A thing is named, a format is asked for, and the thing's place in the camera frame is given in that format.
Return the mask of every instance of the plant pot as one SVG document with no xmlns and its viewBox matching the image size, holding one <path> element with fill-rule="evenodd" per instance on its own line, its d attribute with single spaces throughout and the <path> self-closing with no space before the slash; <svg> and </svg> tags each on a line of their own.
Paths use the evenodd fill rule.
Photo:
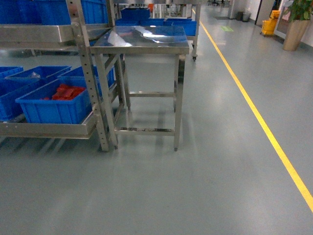
<svg viewBox="0 0 313 235">
<path fill-rule="evenodd" d="M 289 23 L 286 39 L 284 42 L 283 49 L 287 51 L 295 51 L 297 50 L 303 34 L 307 29 L 310 21 L 293 21 Z"/>
</svg>

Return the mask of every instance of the table top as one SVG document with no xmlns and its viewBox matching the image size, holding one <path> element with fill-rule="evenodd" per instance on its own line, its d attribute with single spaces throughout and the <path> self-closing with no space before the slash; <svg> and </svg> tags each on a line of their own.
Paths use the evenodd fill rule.
<svg viewBox="0 0 313 235">
<path fill-rule="evenodd" d="M 91 48 L 99 54 L 189 54 L 182 26 L 115 26 Z"/>
</svg>

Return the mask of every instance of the yellow floor line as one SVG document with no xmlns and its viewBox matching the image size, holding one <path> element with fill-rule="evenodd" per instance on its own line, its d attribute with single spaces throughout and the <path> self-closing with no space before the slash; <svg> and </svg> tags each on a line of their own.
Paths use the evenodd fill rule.
<svg viewBox="0 0 313 235">
<path fill-rule="evenodd" d="M 211 37 L 211 35 L 207 31 L 207 29 L 205 28 L 203 23 L 200 22 L 200 24 L 203 27 L 203 29 L 204 29 L 205 33 L 207 34 L 208 38 L 210 39 L 211 43 L 213 44 L 215 50 L 220 55 L 220 57 L 221 57 L 222 61 L 224 62 L 226 68 L 228 69 L 228 71 L 231 74 L 232 78 L 236 82 L 239 90 L 241 91 L 241 93 L 243 94 L 244 98 L 246 99 L 246 102 L 248 103 L 250 109 L 253 111 L 255 117 L 258 119 L 258 121 L 259 121 L 261 127 L 263 128 L 266 136 L 268 137 L 270 143 L 273 145 L 273 147 L 274 147 L 276 153 L 278 154 L 280 160 L 283 162 L 283 164 L 284 164 L 285 168 L 287 169 L 289 175 L 293 179 L 295 185 L 298 187 L 298 189 L 299 189 L 300 193 L 302 194 L 304 200 L 307 202 L 308 206 L 310 207 L 310 209 L 311 209 L 311 211 L 313 213 L 313 197 L 310 194 L 308 188 L 305 186 L 305 184 L 303 183 L 302 179 L 298 175 L 297 171 L 292 166 L 292 164 L 289 161 L 288 157 L 286 156 L 285 152 L 283 151 L 283 149 L 279 145 L 278 141 L 276 140 L 275 136 L 273 135 L 273 133 L 269 129 L 268 125 L 265 123 L 265 121 L 262 118 L 261 114 L 259 113 L 259 111 L 255 107 L 255 105 L 253 104 L 253 102 L 250 99 L 248 93 L 245 91 L 245 89 L 242 86 L 241 82 L 239 81 L 238 77 L 236 76 L 234 71 L 229 66 L 228 62 L 226 61 L 226 59 L 223 56 L 223 54 L 221 53 L 220 49 L 218 48 L 218 46 L 214 42 L 213 38 Z"/>
</svg>

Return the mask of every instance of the potted plant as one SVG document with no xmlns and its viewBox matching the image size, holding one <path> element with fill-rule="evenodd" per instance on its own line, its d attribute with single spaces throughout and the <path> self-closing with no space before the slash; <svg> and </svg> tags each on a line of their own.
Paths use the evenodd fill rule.
<svg viewBox="0 0 313 235">
<path fill-rule="evenodd" d="M 313 0 L 294 0 L 284 12 L 289 16 L 289 26 L 284 42 L 284 50 L 294 51 L 298 48 L 302 36 L 310 23 L 313 14 Z"/>
</svg>

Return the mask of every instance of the shelf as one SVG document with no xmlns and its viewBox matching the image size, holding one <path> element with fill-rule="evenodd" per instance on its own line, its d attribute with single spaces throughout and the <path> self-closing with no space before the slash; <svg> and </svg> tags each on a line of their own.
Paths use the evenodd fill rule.
<svg viewBox="0 0 313 235">
<path fill-rule="evenodd" d="M 113 0 L 116 4 L 198 4 L 201 0 Z"/>
<path fill-rule="evenodd" d="M 89 39 L 97 40 L 107 24 L 87 25 Z M 0 24 L 0 49 L 70 50 L 75 48 L 71 25 Z"/>
<path fill-rule="evenodd" d="M 117 97 L 117 85 L 110 89 L 113 102 Z M 89 139 L 96 128 L 97 118 L 91 112 L 81 124 L 27 123 L 24 115 L 9 122 L 0 122 L 0 136 L 25 138 Z"/>
</svg>

